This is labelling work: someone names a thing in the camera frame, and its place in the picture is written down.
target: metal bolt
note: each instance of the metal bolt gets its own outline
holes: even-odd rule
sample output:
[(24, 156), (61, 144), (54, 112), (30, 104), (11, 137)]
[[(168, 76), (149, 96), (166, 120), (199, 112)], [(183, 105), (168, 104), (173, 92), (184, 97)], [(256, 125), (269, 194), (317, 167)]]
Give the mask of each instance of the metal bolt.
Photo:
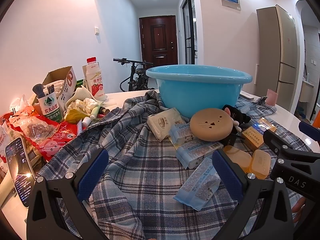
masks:
[(71, 179), (73, 177), (73, 173), (72, 172), (68, 172), (66, 175), (65, 175), (66, 179)]
[(279, 178), (277, 178), (277, 182), (282, 184), (283, 183), (283, 179), (279, 177)]
[(43, 177), (39, 177), (38, 179), (37, 179), (37, 182), (38, 183), (40, 183), (40, 182), (42, 182), (43, 181)]
[(248, 174), (247, 174), (247, 177), (248, 177), (249, 179), (255, 179), (255, 178), (256, 178), (256, 175), (255, 175), (254, 173), (248, 173)]

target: brown wooden door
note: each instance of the brown wooden door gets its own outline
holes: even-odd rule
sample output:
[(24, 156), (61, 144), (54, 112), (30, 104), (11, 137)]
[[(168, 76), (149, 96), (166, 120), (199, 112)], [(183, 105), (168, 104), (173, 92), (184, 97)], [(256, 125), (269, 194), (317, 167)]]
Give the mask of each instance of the brown wooden door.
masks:
[(154, 66), (178, 64), (175, 16), (140, 18), (142, 60)]

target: plastic basin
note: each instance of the plastic basin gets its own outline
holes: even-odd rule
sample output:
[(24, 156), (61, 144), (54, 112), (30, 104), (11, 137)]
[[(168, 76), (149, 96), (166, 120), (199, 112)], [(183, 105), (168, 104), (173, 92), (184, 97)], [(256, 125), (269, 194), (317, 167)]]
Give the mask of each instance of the plastic basin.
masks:
[(203, 65), (160, 66), (146, 74), (156, 79), (165, 106), (188, 118), (205, 108), (234, 106), (243, 84), (252, 81), (239, 70)]

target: phone screen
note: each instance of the phone screen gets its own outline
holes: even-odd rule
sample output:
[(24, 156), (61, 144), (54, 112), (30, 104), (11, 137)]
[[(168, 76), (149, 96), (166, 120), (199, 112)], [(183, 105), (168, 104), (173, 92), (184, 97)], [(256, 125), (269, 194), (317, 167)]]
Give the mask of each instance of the phone screen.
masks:
[(21, 138), (15, 139), (5, 148), (5, 155), (14, 187), (23, 205), (29, 206), (29, 195), (35, 179), (29, 167)]

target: bicycle seat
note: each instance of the bicycle seat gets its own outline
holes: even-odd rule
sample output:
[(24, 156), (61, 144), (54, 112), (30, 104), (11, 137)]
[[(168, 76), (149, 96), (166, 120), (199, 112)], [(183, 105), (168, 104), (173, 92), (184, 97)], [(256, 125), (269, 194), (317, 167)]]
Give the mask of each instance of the bicycle seat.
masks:
[(138, 69), (136, 69), (136, 74), (138, 74), (138, 75), (144, 75), (145, 73), (146, 73), (146, 69), (144, 69), (144, 68), (138, 68)]

